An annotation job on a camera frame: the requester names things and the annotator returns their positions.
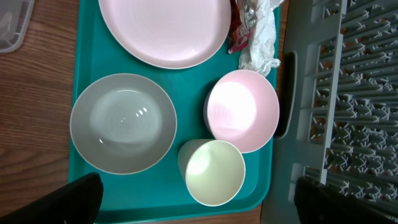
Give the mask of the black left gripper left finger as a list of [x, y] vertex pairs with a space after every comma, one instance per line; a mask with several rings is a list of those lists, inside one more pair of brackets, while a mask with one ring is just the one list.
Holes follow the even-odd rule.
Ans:
[[1, 224], [92, 224], [99, 213], [102, 199], [101, 177], [91, 172], [1, 217]]

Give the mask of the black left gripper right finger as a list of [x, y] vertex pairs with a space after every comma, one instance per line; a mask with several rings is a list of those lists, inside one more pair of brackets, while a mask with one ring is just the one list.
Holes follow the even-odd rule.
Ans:
[[296, 181], [294, 204], [301, 224], [395, 223], [360, 200], [344, 196], [307, 176]]

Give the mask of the large pink plate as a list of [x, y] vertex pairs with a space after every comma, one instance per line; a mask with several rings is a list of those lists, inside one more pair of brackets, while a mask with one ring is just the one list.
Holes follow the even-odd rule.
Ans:
[[224, 44], [231, 23], [229, 0], [99, 0], [117, 42], [150, 65], [199, 65]]

